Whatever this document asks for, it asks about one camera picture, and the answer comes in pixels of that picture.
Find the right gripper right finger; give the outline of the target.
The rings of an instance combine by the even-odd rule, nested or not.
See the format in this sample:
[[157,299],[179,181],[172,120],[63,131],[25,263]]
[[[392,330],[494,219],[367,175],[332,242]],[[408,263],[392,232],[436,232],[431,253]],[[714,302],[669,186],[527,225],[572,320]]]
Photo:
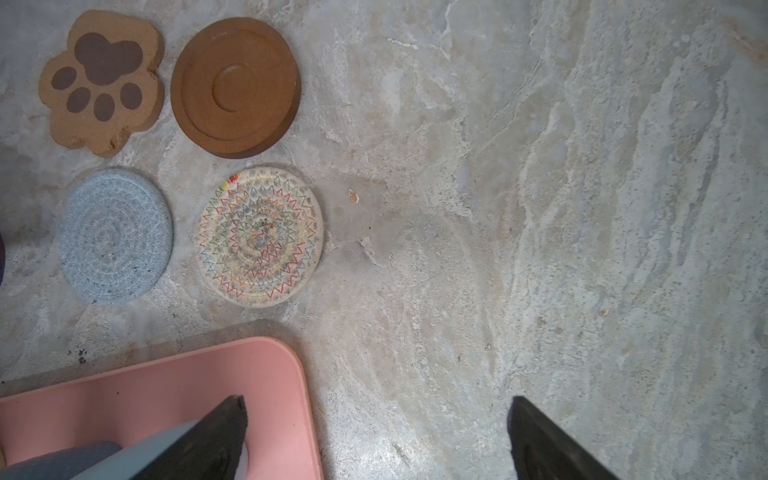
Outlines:
[[512,398],[507,431],[518,479],[618,479],[524,396]]

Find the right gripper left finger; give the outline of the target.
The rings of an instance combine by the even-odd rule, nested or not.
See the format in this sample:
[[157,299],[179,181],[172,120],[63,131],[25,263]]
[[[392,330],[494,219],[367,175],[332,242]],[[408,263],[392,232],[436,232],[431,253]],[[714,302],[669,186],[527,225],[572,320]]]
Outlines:
[[225,398],[132,479],[245,479],[246,402]]

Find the cork paw print coaster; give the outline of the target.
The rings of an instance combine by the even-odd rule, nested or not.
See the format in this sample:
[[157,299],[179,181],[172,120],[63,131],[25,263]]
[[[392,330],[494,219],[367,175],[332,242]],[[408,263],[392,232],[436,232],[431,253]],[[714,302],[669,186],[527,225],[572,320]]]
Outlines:
[[67,48],[46,63],[39,79],[52,139],[104,158],[117,154],[131,134],[159,117],[163,55],[163,36],[151,21],[105,10],[81,14]]

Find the multicolour woven round coaster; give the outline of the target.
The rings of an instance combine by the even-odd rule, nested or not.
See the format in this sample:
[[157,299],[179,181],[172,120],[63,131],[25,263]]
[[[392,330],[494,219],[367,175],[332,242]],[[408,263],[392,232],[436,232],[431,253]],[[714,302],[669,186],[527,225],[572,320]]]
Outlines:
[[202,281],[227,301],[267,308],[310,280],[324,244],[322,211],[296,175],[254,167],[230,176],[202,210],[197,232]]

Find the light blue mug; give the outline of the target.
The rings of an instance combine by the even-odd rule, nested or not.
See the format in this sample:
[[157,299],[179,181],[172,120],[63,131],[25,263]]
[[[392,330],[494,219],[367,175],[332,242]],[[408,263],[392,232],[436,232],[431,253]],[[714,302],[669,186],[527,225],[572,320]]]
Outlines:
[[60,450],[1,468],[2,479],[129,479],[157,458],[196,420],[178,424],[123,449],[111,441]]

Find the brown wooden coaster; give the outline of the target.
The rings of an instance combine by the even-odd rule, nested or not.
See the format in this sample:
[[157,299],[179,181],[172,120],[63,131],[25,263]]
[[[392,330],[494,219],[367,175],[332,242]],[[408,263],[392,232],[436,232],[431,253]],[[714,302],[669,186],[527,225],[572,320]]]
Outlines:
[[276,29],[233,17],[207,26],[186,44],[170,97],[177,123],[195,144],[222,158],[247,158],[272,147],[292,125],[301,76]]

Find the blue woven round coaster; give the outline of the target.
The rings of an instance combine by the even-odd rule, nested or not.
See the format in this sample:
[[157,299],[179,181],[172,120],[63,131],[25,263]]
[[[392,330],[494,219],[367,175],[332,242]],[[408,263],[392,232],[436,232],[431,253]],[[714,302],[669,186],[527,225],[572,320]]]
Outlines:
[[58,228],[64,278],[89,303],[130,302],[164,273],[173,237],[169,207],[152,182],[130,170],[100,170],[66,202]]

